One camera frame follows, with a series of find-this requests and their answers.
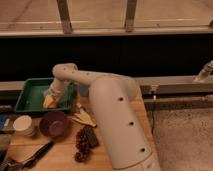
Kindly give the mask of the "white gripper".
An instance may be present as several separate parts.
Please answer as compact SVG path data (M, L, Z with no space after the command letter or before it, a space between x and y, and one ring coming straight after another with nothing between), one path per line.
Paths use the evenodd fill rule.
M57 78L53 79L53 82L50 84L48 92L50 95L47 95L43 102L43 107L48 108L49 104L55 99L60 100L64 95L67 87L69 85L69 81L62 81Z

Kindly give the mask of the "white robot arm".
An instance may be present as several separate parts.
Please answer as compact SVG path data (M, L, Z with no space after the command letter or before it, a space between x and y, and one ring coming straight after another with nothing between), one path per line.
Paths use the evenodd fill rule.
M58 101L71 82L89 87L89 101L113 171L162 171L131 101L139 86L113 73L78 70L74 63L56 64L46 91Z

